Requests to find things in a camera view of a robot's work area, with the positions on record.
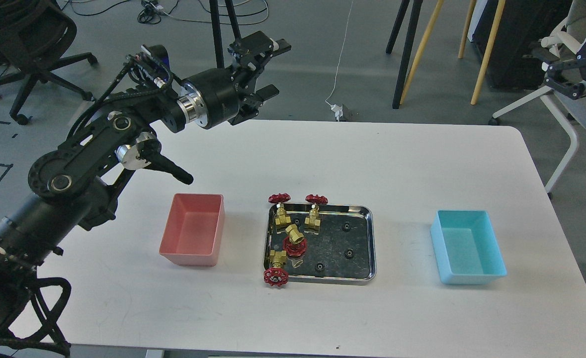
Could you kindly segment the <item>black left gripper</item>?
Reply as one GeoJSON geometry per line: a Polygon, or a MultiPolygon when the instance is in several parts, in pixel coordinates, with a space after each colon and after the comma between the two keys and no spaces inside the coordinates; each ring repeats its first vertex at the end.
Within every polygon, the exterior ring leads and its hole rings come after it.
{"type": "Polygon", "coordinates": [[[230,124],[238,125],[255,118],[266,100],[279,95],[279,88],[273,84],[261,89],[255,89],[255,86],[267,63],[272,58],[286,54],[290,50],[291,45],[288,41],[274,40],[261,30],[245,38],[237,39],[229,46],[229,52],[233,57],[233,63],[230,66],[232,83],[239,96],[238,114],[228,120],[230,124]]]}

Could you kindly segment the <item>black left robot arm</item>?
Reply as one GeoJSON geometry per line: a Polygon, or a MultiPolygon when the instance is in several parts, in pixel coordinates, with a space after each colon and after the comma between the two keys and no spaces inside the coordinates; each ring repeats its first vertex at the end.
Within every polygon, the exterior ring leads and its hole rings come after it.
{"type": "Polygon", "coordinates": [[[290,51],[285,39],[258,31],[238,38],[228,67],[177,81],[161,45],[129,55],[102,97],[80,116],[66,140],[31,166],[31,195],[0,222],[0,346],[37,349],[68,357],[57,320],[72,293],[64,278],[38,278],[37,268],[76,226],[89,231],[115,219],[118,197],[136,170],[172,175],[190,185],[193,176],[161,153],[152,123],[171,132],[190,122],[210,129],[237,125],[259,114],[278,89],[256,82],[266,64],[290,51]]]}

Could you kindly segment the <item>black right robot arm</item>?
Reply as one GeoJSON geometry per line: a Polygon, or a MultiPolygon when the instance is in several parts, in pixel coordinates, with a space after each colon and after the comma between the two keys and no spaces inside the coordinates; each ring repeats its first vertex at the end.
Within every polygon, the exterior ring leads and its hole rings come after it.
{"type": "Polygon", "coordinates": [[[544,86],[576,100],[586,96],[586,38],[580,43],[568,34],[567,22],[565,18],[549,36],[531,42],[529,48],[544,66],[544,86]]]}

